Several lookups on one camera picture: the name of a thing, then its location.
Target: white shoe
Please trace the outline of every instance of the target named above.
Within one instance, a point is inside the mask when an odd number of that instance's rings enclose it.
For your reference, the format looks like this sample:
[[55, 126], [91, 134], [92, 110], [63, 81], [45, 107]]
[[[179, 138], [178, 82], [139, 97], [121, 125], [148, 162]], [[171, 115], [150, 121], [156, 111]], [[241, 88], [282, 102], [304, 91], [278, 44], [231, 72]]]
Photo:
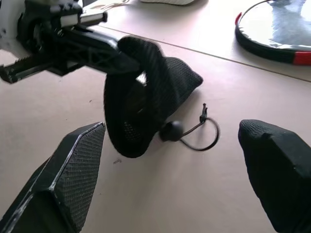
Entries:
[[170, 4], [170, 5], [179, 5], [184, 6], [192, 3], [195, 0], [140, 0], [141, 2], [147, 2], [147, 3], [164, 3], [164, 4]]

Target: beige table surface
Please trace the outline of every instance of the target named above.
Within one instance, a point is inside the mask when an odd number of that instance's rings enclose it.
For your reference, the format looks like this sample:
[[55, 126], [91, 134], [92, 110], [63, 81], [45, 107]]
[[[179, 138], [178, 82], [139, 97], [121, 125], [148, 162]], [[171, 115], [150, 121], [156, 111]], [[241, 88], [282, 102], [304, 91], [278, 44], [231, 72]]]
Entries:
[[[144, 156], [126, 159], [114, 150], [107, 134], [82, 232], [275, 232], [248, 180], [237, 137], [239, 122], [254, 118], [274, 123], [310, 144], [311, 83], [174, 46], [161, 47], [204, 78], [171, 119], [190, 128], [206, 102], [209, 115], [221, 126], [220, 142], [210, 151], [195, 153], [155, 137]], [[0, 53], [0, 63], [12, 60]], [[64, 78], [43, 72], [15, 85], [0, 82], [0, 216], [64, 135], [104, 120], [104, 80], [104, 74], [82, 68]], [[206, 125], [188, 140], [200, 146], [212, 138], [212, 128]], [[114, 164], [117, 159], [122, 163]]]
[[265, 60], [235, 40], [235, 19], [260, 0], [197, 0], [186, 7], [130, 0], [108, 11], [102, 26], [276, 73], [311, 80], [311, 67]]

